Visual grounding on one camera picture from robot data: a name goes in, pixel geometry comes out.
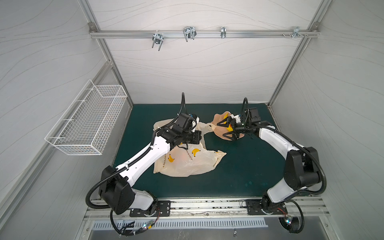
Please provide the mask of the cream banana-print plastic bag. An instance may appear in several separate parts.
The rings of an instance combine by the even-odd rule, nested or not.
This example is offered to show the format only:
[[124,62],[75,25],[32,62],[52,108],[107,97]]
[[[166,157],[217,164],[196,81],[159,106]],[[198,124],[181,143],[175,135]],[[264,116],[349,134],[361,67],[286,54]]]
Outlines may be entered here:
[[202,137],[197,145],[182,144],[161,156],[154,164],[153,173],[176,178],[201,175],[214,170],[225,155],[220,150],[207,150]]

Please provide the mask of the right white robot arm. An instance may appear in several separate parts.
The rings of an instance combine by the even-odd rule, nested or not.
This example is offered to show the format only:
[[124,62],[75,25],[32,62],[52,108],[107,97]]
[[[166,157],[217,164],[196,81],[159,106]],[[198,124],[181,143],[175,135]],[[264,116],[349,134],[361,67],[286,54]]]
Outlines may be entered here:
[[284,157],[283,178],[267,190],[260,202],[265,214],[271,215],[299,193],[320,195],[325,191],[327,180],[316,149],[305,148],[279,132],[271,123],[250,117],[241,122],[240,116],[230,115],[217,126],[229,129],[223,136],[232,141],[239,139],[240,134],[255,134]]

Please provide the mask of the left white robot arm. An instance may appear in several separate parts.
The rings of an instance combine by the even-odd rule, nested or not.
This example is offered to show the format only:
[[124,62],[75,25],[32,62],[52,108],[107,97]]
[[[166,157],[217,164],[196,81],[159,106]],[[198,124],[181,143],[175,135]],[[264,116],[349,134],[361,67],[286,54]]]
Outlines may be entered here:
[[128,210],[139,209],[148,215],[156,211],[158,199],[147,191],[133,188],[140,176],[160,157],[179,145],[197,145],[202,139],[198,130],[177,133],[170,128],[158,129],[146,148],[116,168],[107,167],[102,172],[99,195],[107,208],[121,215]]

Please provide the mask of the thin yellow toy banana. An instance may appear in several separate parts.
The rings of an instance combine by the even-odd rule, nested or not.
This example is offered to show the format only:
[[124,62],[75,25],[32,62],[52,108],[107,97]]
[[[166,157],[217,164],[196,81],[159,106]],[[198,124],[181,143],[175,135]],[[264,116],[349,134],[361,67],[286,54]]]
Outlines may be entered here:
[[226,129],[227,129],[228,132],[233,131],[233,127],[232,127],[232,125],[231,125],[232,117],[229,115],[229,112],[226,113],[226,115],[225,115],[225,119],[226,119],[226,120],[223,121],[223,125],[226,126]]

